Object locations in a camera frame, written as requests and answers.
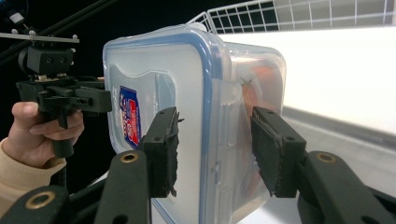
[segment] brass insert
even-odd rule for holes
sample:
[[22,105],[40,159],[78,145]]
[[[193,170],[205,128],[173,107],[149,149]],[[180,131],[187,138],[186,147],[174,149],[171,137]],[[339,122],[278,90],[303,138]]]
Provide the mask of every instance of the brass insert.
[[38,209],[44,207],[55,198],[55,193],[52,191],[44,191],[33,195],[25,204],[28,209]]
[[318,153],[317,158],[318,160],[326,163],[335,163],[337,161],[337,159],[333,155],[323,152]]
[[120,160],[121,160],[122,162],[124,162],[124,163],[129,163],[129,162],[137,161],[138,158],[139,158],[139,156],[138,156],[136,153],[131,152],[131,153],[128,153],[128,154],[123,155],[123,156],[120,158]]

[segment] sticker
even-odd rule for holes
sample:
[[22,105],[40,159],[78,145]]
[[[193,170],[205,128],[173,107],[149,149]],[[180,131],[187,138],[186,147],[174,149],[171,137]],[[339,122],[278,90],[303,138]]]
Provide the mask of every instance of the sticker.
[[126,87],[120,87],[120,111],[125,141],[134,149],[140,141],[140,113],[137,93]]

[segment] plastic food container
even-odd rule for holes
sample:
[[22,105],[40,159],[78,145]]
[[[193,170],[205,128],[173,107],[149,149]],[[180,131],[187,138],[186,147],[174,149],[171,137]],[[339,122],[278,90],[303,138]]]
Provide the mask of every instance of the plastic food container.
[[160,110],[176,106],[184,119],[177,197],[152,200],[167,223],[236,223],[268,200],[249,116],[254,105],[282,111],[286,66],[278,51],[224,43],[191,24],[109,41],[103,60],[117,153],[135,149]]

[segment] human hand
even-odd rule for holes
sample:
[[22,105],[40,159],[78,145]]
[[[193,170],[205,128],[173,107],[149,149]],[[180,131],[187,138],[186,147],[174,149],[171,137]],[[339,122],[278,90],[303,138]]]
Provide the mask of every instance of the human hand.
[[55,155],[52,140],[72,139],[73,145],[84,131],[83,116],[76,111],[67,117],[68,129],[58,120],[42,123],[44,118],[34,102],[19,102],[12,107],[14,123],[9,130],[3,150],[9,157],[35,168],[44,168]]

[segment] wire rack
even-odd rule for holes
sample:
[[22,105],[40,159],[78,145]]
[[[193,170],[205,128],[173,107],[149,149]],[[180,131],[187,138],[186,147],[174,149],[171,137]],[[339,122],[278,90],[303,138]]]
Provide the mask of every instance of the wire rack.
[[214,34],[396,24],[395,0],[256,0],[202,12],[187,23],[200,22]]

